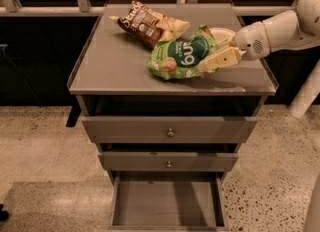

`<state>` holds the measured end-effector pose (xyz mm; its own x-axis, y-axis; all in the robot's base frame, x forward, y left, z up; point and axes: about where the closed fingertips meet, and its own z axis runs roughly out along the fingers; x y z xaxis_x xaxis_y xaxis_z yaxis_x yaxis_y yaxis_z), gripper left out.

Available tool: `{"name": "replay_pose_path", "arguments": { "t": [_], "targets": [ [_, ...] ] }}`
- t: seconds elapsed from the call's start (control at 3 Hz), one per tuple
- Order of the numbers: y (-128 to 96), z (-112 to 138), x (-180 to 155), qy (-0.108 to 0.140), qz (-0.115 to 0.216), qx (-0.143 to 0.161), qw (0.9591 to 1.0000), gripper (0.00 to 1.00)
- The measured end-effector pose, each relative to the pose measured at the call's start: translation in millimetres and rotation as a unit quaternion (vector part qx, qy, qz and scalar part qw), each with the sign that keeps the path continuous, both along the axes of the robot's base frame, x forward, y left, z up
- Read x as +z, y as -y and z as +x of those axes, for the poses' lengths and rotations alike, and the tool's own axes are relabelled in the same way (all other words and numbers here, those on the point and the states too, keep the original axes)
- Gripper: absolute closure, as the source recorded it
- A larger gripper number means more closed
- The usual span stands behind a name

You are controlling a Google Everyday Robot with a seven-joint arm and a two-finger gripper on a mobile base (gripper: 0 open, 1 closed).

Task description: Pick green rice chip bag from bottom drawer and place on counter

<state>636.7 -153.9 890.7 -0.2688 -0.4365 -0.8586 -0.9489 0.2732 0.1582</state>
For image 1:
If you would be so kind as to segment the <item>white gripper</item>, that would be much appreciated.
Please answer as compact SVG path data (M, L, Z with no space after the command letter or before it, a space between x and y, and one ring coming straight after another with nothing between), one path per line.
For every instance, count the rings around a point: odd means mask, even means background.
M219 68L229 67L244 60L256 60L270 54L266 27L256 22L241 28L233 38L227 37L217 43L219 47L231 46L209 55L198 64L199 72L211 73Z

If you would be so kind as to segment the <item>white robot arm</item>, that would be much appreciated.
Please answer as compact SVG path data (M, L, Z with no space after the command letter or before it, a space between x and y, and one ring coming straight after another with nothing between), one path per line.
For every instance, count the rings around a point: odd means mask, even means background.
M320 42L320 0L298 0L288 11L241 28L218 42L217 51L202 60L199 72L252 61L279 50L304 50Z

